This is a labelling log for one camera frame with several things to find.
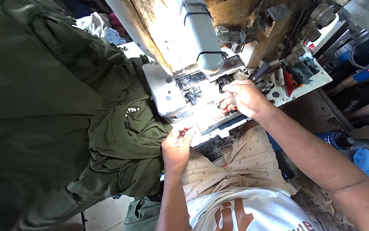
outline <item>white t-shirt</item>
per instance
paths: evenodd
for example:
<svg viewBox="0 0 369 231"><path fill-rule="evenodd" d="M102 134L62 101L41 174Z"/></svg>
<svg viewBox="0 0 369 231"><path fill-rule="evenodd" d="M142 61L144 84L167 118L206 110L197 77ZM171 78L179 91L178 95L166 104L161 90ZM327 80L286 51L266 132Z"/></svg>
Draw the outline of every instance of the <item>white t-shirt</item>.
<svg viewBox="0 0 369 231"><path fill-rule="evenodd" d="M316 231L312 220L284 190L236 188L187 203L194 231Z"/></svg>

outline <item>khaki shorts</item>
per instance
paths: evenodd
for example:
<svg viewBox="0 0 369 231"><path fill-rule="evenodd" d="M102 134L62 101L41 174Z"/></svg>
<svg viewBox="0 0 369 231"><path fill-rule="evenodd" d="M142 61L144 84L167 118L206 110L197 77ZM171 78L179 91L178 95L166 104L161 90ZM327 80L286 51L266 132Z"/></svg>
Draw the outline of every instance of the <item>khaki shorts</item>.
<svg viewBox="0 0 369 231"><path fill-rule="evenodd" d="M276 187L295 195L297 190L284 181L276 154L260 125L249 129L223 154L227 165L217 167L195 150L182 175L186 201L235 187Z"/></svg>

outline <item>white floor tile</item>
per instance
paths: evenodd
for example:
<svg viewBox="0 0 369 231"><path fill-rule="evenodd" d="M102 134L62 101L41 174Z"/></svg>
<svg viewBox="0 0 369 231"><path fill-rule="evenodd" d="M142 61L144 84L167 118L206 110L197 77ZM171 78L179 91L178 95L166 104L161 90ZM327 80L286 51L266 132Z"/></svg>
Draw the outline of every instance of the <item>white floor tile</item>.
<svg viewBox="0 0 369 231"><path fill-rule="evenodd" d="M122 223L118 224L117 226L109 229L108 231L121 231L121 230L123 230L123 226L124 226L124 223L122 222Z"/></svg>
<svg viewBox="0 0 369 231"><path fill-rule="evenodd" d="M72 218L70 218L67 222L76 222L76 223L82 223L82 216L80 213Z"/></svg>
<svg viewBox="0 0 369 231"><path fill-rule="evenodd" d="M127 207L133 199L125 195L116 200L110 197L86 209L86 231L106 231L119 223L123 224Z"/></svg>

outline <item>forearm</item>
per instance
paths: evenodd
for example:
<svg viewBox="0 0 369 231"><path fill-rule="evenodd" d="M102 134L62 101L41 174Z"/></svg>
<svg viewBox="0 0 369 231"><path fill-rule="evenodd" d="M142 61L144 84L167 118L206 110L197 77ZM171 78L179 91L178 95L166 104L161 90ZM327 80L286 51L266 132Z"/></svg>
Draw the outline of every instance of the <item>forearm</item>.
<svg viewBox="0 0 369 231"><path fill-rule="evenodd" d="M179 174L165 174L158 231L189 231L189 215Z"/></svg>
<svg viewBox="0 0 369 231"><path fill-rule="evenodd" d="M369 177L276 107L256 119L295 165L325 190L359 230L369 230Z"/></svg>
<svg viewBox="0 0 369 231"><path fill-rule="evenodd" d="M256 119L295 165L329 193L360 183L368 177L331 145L304 129L277 107Z"/></svg>

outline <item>green garment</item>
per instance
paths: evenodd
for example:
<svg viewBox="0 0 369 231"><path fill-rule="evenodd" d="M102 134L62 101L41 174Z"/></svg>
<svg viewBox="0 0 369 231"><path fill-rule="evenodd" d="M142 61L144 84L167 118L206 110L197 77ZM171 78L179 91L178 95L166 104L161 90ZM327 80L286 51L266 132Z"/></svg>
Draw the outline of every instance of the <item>green garment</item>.
<svg viewBox="0 0 369 231"><path fill-rule="evenodd" d="M126 231L155 231L160 208L161 196L159 195L152 195L130 202L123 229Z"/></svg>
<svg viewBox="0 0 369 231"><path fill-rule="evenodd" d="M52 0L0 0L0 231L159 189L170 127L140 84L148 60L73 23Z"/></svg>

